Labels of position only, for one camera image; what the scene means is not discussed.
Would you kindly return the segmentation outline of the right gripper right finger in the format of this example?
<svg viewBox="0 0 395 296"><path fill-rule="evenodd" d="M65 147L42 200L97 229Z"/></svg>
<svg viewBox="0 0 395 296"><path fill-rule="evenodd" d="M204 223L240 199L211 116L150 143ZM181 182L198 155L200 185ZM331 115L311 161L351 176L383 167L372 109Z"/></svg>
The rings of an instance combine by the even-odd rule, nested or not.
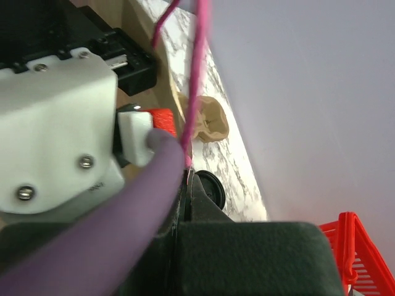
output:
<svg viewBox="0 0 395 296"><path fill-rule="evenodd" d="M203 194L183 175L175 242L177 295L343 295L330 245L306 222L198 218Z"/></svg>

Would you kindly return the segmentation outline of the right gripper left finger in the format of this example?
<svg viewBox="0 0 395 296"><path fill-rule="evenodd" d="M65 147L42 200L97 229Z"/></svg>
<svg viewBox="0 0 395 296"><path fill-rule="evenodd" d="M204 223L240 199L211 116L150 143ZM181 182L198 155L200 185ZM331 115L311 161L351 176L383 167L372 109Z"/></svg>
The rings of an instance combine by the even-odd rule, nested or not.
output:
<svg viewBox="0 0 395 296"><path fill-rule="evenodd" d="M175 262L180 223L188 221L188 170L173 206L143 256L132 268L117 295L176 295Z"/></svg>

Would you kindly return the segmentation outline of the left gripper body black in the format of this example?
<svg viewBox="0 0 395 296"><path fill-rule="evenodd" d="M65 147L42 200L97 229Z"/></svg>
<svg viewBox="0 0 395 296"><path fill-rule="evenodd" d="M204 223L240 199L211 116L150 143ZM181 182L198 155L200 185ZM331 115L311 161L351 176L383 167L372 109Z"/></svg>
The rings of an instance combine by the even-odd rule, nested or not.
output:
<svg viewBox="0 0 395 296"><path fill-rule="evenodd" d="M1 1L1 68L19 74L27 63L46 56L71 58L71 51L85 47L108 61L126 57L117 66L118 86L129 96L157 83L157 64L120 28L111 28L88 6L70 1Z"/></svg>

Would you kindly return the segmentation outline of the pink paper bag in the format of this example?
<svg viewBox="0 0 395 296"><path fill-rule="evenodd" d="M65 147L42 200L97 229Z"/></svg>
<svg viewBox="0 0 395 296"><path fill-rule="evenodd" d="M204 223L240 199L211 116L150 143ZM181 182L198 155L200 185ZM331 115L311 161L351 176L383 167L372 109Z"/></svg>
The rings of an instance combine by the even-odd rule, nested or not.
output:
<svg viewBox="0 0 395 296"><path fill-rule="evenodd" d="M202 79L205 73L211 2L193 1L194 17L186 31L170 32L178 20L179 2L171 1L74 1L88 6L110 27L121 28L158 63L157 84L152 91L160 106L175 115L177 136L185 155L185 165L192 166L192 139L200 108Z"/></svg>

